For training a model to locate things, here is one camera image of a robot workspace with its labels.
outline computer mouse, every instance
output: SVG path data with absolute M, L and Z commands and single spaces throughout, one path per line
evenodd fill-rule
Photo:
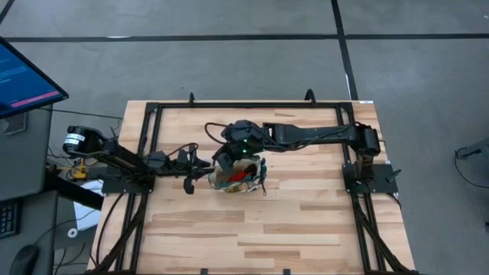
M 10 275 L 31 275 L 34 272 L 39 248 L 35 245 L 26 245 L 15 255 L 10 266 Z

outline black floor stripe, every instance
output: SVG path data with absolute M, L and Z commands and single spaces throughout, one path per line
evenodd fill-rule
M 353 69 L 351 68 L 350 54 L 348 53 L 348 45 L 346 44 L 345 30 L 343 29 L 342 15 L 339 12 L 338 0 L 331 0 L 331 6 L 335 16 L 339 48 L 342 52 L 343 67 L 345 68 L 350 100 L 358 100 L 357 86 L 355 85 L 355 77 L 353 76 Z
M 240 40 L 327 40 L 336 34 L 219 34 L 164 35 L 132 37 L 5 37 L 8 42 L 175 42 L 175 41 L 240 41 Z
M 15 0 L 8 0 L 7 4 L 5 4 L 5 7 L 2 10 L 2 13 L 0 13 L 0 24 L 3 22 L 5 17 L 7 16 L 8 11 L 10 11 L 10 8 L 14 4 Z
M 488 39 L 489 34 L 347 34 L 346 40 Z

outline wooden table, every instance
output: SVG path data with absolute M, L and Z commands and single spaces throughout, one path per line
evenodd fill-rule
M 121 127 L 120 144 L 134 152 L 145 105 L 145 101 L 128 102 Z M 356 121 L 376 128 L 381 138 L 374 104 L 353 102 L 353 106 Z M 335 111 L 324 108 L 164 109 L 157 150 L 170 152 L 197 142 L 199 157 L 208 160 L 219 144 L 206 136 L 203 125 L 240 119 L 304 128 L 337 125 Z M 211 128 L 217 137 L 220 131 Z M 375 159 L 378 163 L 387 160 L 381 146 L 383 151 Z M 217 192 L 209 188 L 206 178 L 195 183 L 195 194 L 190 196 L 183 191 L 183 179 L 158 178 L 147 206 L 138 273 L 198 273 L 201 268 L 208 268 L 210 273 L 282 273 L 284 268 L 307 274 L 363 273 L 351 199 L 341 172 L 341 145 L 309 146 L 285 154 L 266 152 L 264 156 L 267 196 L 261 191 Z M 116 197 L 105 197 L 100 225 Z M 413 269 L 398 204 L 384 194 L 373 195 L 373 200 L 381 237 L 401 263 Z M 109 252 L 121 234 L 126 201 L 127 195 L 115 207 L 103 236 L 101 255 Z M 132 243 L 130 239 L 125 267 Z M 368 243 L 372 268 L 376 268 L 369 237 Z

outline keyboard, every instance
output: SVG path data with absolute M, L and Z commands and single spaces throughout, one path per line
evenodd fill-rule
M 0 239 L 17 235 L 21 228 L 21 201 L 0 202 Z

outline monitor screen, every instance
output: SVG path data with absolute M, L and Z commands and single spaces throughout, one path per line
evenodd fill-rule
M 0 38 L 0 118 L 67 98 L 53 80 Z

